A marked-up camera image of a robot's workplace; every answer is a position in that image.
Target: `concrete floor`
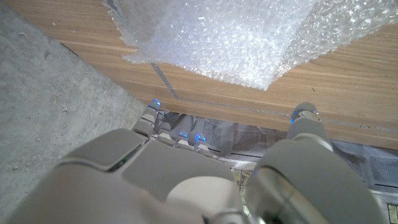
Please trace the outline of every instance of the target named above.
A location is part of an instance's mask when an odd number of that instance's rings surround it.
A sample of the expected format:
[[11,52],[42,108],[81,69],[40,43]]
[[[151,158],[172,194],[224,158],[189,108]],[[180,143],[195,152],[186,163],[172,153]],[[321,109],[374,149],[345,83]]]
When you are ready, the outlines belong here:
[[0,223],[62,156],[145,107],[0,2]]

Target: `bubble wrap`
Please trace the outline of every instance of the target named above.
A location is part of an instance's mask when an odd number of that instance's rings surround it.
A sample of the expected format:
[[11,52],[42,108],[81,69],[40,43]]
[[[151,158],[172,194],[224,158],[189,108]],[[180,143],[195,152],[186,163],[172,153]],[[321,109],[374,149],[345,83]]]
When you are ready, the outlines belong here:
[[267,90],[291,68],[395,22],[394,0],[106,0],[132,63]]

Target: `wooden board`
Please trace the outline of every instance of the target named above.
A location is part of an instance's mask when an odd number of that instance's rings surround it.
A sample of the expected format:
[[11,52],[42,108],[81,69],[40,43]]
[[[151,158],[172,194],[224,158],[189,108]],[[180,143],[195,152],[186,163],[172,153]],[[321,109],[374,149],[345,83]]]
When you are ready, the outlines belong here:
[[167,86],[152,65],[122,58],[136,48],[120,40],[102,0],[4,2],[134,96],[162,100],[165,110],[286,131],[288,114],[309,101],[331,138],[398,149],[397,24],[291,70],[267,91],[159,65]]

